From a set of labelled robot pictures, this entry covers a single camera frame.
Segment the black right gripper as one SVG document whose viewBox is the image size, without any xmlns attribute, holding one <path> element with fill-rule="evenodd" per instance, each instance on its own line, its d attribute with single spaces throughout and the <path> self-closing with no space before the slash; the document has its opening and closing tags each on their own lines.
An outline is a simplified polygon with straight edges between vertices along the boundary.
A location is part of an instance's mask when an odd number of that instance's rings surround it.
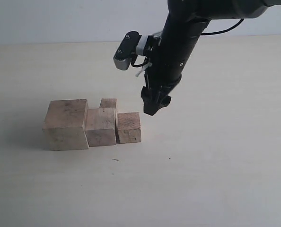
<svg viewBox="0 0 281 227">
<path fill-rule="evenodd" d="M 169 94 L 179 84 L 182 71 L 199 39 L 199 36 L 155 37 L 145 69 L 145 86 L 141 91 L 143 112 L 154 116 L 158 110 L 168 107 Z"/>
</svg>

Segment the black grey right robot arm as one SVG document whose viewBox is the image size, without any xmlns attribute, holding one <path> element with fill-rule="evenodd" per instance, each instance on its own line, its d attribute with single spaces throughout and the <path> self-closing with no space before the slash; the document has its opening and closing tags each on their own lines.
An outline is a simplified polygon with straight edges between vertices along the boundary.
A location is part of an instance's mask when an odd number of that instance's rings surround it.
<svg viewBox="0 0 281 227">
<path fill-rule="evenodd" d="M 211 20 L 246 19 L 262 15 L 281 0 L 169 0 L 169 14 L 161 37 L 146 58 L 141 91 L 144 113 L 153 116 L 170 104 L 169 93 L 178 85 L 182 71 L 202 32 Z"/>
</svg>

